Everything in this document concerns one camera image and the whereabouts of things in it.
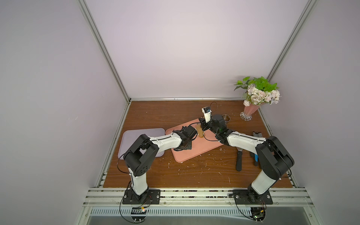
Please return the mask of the wooden rolling pin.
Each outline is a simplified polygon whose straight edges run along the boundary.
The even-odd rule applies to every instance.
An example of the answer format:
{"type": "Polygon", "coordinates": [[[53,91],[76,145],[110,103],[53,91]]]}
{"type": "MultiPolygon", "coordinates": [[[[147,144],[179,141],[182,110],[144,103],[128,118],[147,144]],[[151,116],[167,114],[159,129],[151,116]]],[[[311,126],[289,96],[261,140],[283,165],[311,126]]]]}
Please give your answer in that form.
{"type": "Polygon", "coordinates": [[[204,138],[204,134],[203,134],[203,130],[202,130],[202,128],[201,128],[201,125],[200,125],[200,124],[196,124],[195,128],[196,128],[196,131],[197,131],[197,135],[198,135],[200,138],[204,138]]]}

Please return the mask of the pink silicone mat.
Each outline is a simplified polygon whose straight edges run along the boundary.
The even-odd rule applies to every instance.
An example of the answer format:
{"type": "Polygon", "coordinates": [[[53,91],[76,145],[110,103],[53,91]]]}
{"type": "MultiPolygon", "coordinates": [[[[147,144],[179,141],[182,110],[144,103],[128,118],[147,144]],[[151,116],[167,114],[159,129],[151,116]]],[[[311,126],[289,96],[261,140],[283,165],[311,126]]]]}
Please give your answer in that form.
{"type": "Polygon", "coordinates": [[[197,136],[197,138],[192,141],[191,150],[175,151],[174,149],[171,149],[175,161],[178,163],[183,163],[191,158],[199,156],[223,145],[215,138],[215,134],[210,130],[206,130],[204,135],[204,137],[197,136]]]}

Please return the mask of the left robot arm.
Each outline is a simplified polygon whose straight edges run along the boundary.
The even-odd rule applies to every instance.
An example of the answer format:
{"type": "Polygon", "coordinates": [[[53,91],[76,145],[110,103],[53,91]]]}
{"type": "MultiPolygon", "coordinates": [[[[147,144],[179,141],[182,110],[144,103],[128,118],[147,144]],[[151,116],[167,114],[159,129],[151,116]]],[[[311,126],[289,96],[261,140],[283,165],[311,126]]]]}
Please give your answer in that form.
{"type": "Polygon", "coordinates": [[[192,126],[183,126],[181,130],[174,130],[171,134],[160,137],[140,135],[123,155],[131,176],[132,192],[137,197],[148,192],[146,173],[158,153],[169,149],[190,150],[196,136],[197,130],[192,126]]]}

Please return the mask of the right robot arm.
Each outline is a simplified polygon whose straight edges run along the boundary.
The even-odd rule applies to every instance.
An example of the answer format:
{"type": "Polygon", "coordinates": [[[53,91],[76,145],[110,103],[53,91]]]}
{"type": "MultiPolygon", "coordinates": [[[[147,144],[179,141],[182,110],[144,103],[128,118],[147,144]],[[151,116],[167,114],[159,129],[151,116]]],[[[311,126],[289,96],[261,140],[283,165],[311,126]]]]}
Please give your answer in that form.
{"type": "Polygon", "coordinates": [[[218,114],[205,115],[199,118],[199,122],[202,131],[210,130],[220,143],[247,150],[258,156],[261,172],[247,189],[249,197],[262,197],[294,165],[294,159],[275,136],[255,137],[231,130],[218,114]]]}

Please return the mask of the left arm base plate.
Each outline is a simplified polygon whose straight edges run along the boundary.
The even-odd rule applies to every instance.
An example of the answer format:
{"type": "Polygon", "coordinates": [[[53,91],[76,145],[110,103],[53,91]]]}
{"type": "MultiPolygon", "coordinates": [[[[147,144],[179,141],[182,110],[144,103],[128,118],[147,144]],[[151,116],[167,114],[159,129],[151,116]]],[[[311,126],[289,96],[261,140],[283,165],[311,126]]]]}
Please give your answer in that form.
{"type": "Polygon", "coordinates": [[[157,205],[160,202],[161,190],[160,189],[148,189],[141,195],[137,195],[133,189],[125,191],[122,204],[154,204],[157,205]]]}

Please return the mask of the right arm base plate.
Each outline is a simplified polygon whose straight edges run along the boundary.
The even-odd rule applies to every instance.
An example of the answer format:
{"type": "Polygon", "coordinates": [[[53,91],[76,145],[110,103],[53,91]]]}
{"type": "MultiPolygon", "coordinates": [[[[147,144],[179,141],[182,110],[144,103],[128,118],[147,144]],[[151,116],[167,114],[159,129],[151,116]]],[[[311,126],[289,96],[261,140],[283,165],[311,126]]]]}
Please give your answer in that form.
{"type": "Polygon", "coordinates": [[[232,198],[235,200],[236,204],[242,205],[273,204],[273,200],[269,190],[259,195],[255,191],[250,191],[247,189],[234,189],[232,191],[232,198]]]}

